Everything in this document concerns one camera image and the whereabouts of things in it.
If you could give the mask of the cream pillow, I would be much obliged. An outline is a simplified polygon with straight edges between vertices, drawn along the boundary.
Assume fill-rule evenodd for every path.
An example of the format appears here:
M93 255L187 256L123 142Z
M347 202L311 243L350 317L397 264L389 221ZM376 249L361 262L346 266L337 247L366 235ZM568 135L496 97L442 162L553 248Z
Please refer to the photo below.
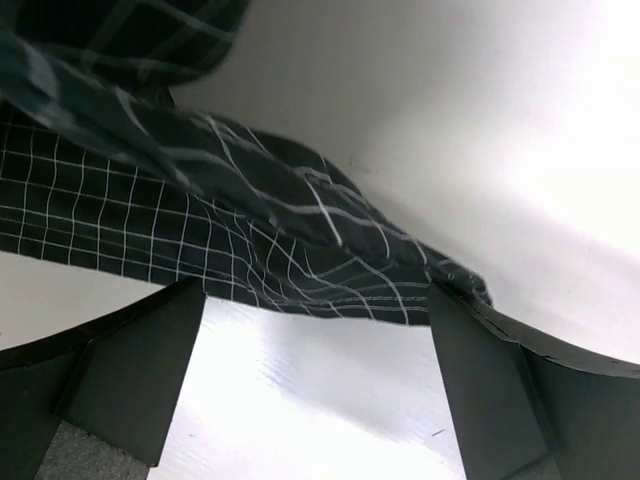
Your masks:
M176 103L299 141L501 312L639 359L635 1L257 1Z

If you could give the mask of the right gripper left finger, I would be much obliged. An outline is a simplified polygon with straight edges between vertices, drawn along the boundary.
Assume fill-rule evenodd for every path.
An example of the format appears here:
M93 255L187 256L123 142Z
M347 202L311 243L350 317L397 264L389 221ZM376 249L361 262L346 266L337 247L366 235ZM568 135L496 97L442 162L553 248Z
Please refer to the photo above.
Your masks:
M145 479L158 466L205 304L183 280L1 352L4 479Z

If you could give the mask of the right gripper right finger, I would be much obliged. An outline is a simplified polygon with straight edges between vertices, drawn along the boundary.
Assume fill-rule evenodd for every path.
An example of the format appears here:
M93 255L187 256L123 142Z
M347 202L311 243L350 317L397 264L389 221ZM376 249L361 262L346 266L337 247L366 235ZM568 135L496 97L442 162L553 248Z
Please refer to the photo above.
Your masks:
M638 478L638 365L445 287L428 307L467 478Z

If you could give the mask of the dark checked pillowcase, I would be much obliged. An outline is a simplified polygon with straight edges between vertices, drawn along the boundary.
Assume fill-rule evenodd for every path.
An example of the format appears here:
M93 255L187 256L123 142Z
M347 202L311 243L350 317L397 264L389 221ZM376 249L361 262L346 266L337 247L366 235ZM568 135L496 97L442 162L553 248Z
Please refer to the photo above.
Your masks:
M321 154L172 87L218 67L246 1L1 5L1 248L320 318L429 321L484 280L390 223Z

